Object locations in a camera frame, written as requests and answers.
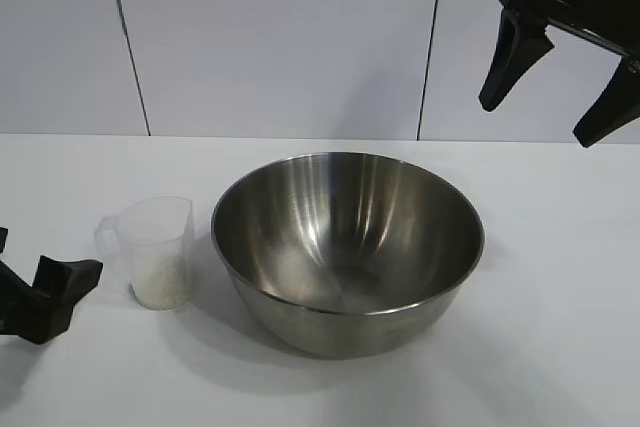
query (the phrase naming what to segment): plastic measuring cup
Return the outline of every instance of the plastic measuring cup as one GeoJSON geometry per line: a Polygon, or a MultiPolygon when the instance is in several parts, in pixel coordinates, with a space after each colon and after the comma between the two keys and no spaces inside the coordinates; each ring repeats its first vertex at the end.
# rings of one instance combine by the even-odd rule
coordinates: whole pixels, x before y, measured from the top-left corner
{"type": "Polygon", "coordinates": [[[193,207],[182,197],[143,200],[106,217],[96,231],[101,253],[122,256],[138,302],[168,310],[192,293],[193,207]]]}

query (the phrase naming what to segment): white table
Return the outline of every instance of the white table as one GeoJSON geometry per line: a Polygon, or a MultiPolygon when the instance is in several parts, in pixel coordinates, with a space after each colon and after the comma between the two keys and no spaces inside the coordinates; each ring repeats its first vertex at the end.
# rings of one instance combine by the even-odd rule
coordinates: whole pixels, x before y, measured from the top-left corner
{"type": "Polygon", "coordinates": [[[640,424],[640,146],[0,136],[3,260],[96,256],[100,219],[193,199],[202,285],[175,312],[106,270],[69,332],[0,340],[0,425],[633,426],[640,424]],[[449,312],[368,359],[292,355],[248,316],[209,240],[222,192],[264,163],[356,150],[408,160],[476,205],[485,255],[449,312]]]}

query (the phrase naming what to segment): stainless steel bowl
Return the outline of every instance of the stainless steel bowl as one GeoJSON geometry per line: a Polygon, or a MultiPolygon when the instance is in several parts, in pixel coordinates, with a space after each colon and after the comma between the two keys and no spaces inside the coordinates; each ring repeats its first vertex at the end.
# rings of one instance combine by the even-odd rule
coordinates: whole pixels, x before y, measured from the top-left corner
{"type": "Polygon", "coordinates": [[[368,154],[282,160],[233,185],[212,236],[251,313],[322,357],[393,349],[447,309],[482,253],[473,206],[414,165],[368,154]]]}

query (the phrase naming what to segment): white wall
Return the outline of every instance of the white wall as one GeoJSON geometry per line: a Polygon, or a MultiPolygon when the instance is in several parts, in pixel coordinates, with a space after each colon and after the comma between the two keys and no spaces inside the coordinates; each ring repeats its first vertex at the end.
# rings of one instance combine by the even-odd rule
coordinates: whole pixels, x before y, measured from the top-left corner
{"type": "Polygon", "coordinates": [[[0,132],[146,134],[115,0],[0,0],[0,132]]]}
{"type": "Polygon", "coordinates": [[[154,135],[415,139],[434,0],[123,0],[154,135]]]}
{"type": "MultiPolygon", "coordinates": [[[[478,94],[496,39],[498,0],[440,0],[426,89],[422,139],[574,142],[575,124],[609,82],[619,58],[549,29],[556,48],[493,113],[478,94]]],[[[640,122],[607,141],[639,142],[640,122]]]]}

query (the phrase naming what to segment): flour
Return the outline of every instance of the flour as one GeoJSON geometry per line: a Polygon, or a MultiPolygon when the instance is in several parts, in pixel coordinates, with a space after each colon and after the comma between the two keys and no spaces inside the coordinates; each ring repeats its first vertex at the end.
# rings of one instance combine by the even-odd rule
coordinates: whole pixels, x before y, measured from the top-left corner
{"type": "Polygon", "coordinates": [[[142,305],[154,310],[173,309],[191,297],[187,265],[181,255],[163,255],[134,266],[133,291],[142,305]]]}

